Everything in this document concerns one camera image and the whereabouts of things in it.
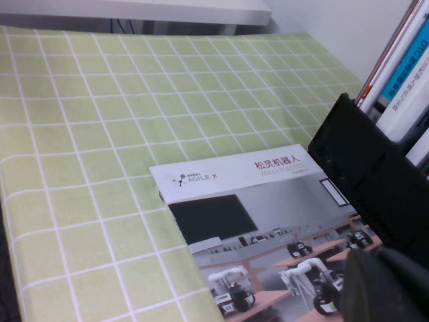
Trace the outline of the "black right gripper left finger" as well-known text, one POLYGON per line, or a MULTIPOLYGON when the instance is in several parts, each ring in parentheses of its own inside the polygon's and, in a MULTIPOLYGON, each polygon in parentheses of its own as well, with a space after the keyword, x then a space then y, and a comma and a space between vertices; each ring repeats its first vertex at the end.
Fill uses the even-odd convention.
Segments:
POLYGON ((345 261, 340 312, 344 321, 418 321, 417 310, 387 266, 363 250, 345 261))

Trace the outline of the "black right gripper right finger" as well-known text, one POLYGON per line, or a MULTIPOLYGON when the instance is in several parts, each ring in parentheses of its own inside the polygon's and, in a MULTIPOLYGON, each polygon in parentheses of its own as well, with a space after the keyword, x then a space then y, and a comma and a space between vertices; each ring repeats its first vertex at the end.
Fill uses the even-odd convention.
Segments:
POLYGON ((382 248, 378 258, 402 286, 424 321, 428 321, 428 269, 391 248, 382 248))

